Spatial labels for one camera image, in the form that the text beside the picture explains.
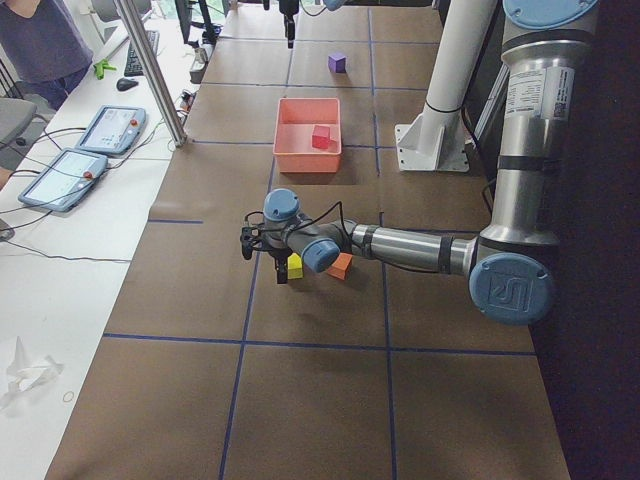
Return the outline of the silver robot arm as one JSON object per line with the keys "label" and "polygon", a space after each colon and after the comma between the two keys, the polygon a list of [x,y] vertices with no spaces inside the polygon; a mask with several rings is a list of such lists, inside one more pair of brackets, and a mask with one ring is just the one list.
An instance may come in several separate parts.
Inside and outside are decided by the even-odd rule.
{"label": "silver robot arm", "polygon": [[457,239],[310,218],[288,189],[269,193],[257,225],[245,225],[242,251],[268,252],[277,279],[298,254],[312,270],[341,253],[401,269],[466,277],[487,317],[507,325],[544,318],[556,292],[552,268],[558,240],[549,226],[549,197],[567,133],[576,69],[594,40],[595,1],[505,1],[501,58],[508,69],[491,220],[477,237]]}
{"label": "silver robot arm", "polygon": [[[324,0],[324,9],[335,11],[346,3],[345,0]],[[279,12],[283,15],[284,32],[287,40],[287,47],[292,49],[296,38],[295,16],[301,7],[300,0],[280,0],[278,2]]]}

